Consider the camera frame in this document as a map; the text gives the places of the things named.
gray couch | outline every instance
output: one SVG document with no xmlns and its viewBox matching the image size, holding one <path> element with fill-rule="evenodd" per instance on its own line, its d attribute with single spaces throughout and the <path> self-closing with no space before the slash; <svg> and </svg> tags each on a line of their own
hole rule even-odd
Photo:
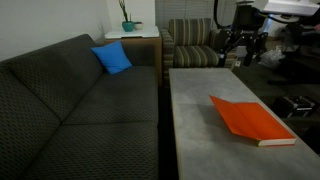
<svg viewBox="0 0 320 180">
<path fill-rule="evenodd" d="M 152 46 L 109 75 L 81 35 L 0 63 L 0 179 L 158 179 Z"/>
</svg>

throw pillow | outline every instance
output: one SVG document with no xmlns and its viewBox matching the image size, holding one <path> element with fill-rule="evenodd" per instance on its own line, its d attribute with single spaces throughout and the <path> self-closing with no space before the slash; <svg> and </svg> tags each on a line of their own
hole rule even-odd
<svg viewBox="0 0 320 180">
<path fill-rule="evenodd" d="M 115 41 L 102 47 L 94 47 L 91 50 L 110 74 L 121 72 L 132 66 L 123 51 L 120 41 Z"/>
</svg>

vase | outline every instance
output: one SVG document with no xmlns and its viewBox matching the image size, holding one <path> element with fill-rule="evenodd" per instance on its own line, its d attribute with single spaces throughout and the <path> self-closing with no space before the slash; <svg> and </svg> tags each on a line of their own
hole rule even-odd
<svg viewBox="0 0 320 180">
<path fill-rule="evenodd" d="M 125 32 L 131 32 L 134 29 L 134 22 L 132 21 L 123 21 L 122 22 L 122 28 Z"/>
<path fill-rule="evenodd" d="M 141 30 L 143 27 L 143 23 L 142 22 L 135 22 L 134 23 L 134 29 L 135 30 Z"/>
</svg>

couch armrest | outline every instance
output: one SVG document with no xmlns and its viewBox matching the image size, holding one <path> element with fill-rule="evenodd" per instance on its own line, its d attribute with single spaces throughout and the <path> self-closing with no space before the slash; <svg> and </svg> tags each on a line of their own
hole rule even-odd
<svg viewBox="0 0 320 180">
<path fill-rule="evenodd" d="M 209 46 L 219 52 L 223 49 L 230 38 L 231 31 L 228 30 L 211 30 Z"/>
<path fill-rule="evenodd" d="M 174 41 L 168 30 L 160 30 L 162 38 L 162 79 L 169 86 L 169 68 L 173 67 Z"/>
</svg>

chair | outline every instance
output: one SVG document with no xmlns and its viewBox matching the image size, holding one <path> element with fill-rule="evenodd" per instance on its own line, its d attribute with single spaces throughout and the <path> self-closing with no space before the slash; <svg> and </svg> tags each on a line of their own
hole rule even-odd
<svg viewBox="0 0 320 180">
<path fill-rule="evenodd" d="M 170 19 L 162 36 L 163 85 L 169 86 L 169 68 L 217 67 L 225 37 L 211 30 L 211 19 Z"/>
</svg>

